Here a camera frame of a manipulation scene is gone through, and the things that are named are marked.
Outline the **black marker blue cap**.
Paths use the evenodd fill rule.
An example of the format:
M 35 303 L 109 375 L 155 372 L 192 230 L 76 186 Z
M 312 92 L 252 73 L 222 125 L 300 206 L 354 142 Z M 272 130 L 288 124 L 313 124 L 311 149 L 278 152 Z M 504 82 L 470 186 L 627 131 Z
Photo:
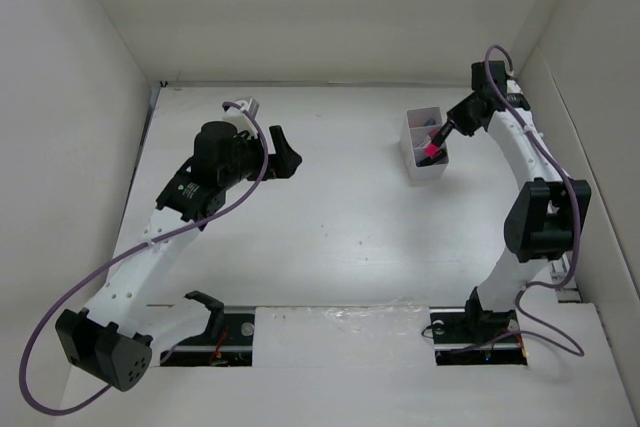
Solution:
M 416 165 L 418 167 L 427 167 L 437 164 L 441 162 L 443 159 L 447 157 L 447 154 L 444 151 L 438 151 L 433 157 L 425 157 L 421 161 L 417 162 Z

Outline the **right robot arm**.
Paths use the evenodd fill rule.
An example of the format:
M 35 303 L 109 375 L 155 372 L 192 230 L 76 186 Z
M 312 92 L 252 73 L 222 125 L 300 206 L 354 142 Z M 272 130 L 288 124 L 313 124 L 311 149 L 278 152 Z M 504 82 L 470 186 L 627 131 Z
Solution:
M 501 61 L 471 67 L 472 92 L 447 121 L 472 136 L 484 129 L 501 149 L 519 189 L 504 221 L 505 248 L 489 276 L 472 290 L 459 325 L 469 343 L 489 341 L 515 318 L 516 301 L 551 262 L 577 252 L 591 199 L 551 156 L 520 92 L 509 92 Z

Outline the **black marker pink cap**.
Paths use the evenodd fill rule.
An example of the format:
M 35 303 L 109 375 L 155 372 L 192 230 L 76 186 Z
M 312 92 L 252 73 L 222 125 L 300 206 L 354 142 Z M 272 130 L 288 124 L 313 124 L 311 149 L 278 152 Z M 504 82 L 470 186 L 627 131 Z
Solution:
M 447 137 L 449 136 L 449 134 L 453 129 L 454 129 L 454 124 L 450 120 L 447 120 L 430 137 L 430 141 L 424 149 L 425 154 L 429 158 L 433 158 L 438 153 L 438 151 L 440 150 L 440 148 L 442 147 L 442 145 L 444 144 L 444 142 L 446 141 Z

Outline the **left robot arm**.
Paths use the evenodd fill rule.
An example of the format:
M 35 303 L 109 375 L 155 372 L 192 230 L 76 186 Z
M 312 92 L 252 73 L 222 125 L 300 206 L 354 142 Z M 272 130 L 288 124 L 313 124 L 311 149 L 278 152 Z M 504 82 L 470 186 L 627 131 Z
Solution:
M 224 305 L 198 290 L 164 313 L 146 306 L 180 254 L 219 213 L 236 184 L 288 179 L 302 162 L 280 126 L 269 129 L 268 154 L 252 127 L 226 121 L 204 124 L 194 150 L 166 184 L 141 236 L 142 250 L 120 262 L 79 312 L 64 310 L 55 329 L 69 362 L 126 392 L 163 352 L 196 338 L 212 343 L 225 330 Z

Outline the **thin pink capped pen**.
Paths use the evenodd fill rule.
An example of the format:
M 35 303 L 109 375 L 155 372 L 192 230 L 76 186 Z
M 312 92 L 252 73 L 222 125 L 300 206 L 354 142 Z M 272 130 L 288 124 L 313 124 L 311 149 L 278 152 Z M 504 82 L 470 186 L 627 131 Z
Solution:
M 426 148 L 432 142 L 433 136 L 431 134 L 425 135 L 423 138 L 417 139 L 414 143 L 415 148 Z

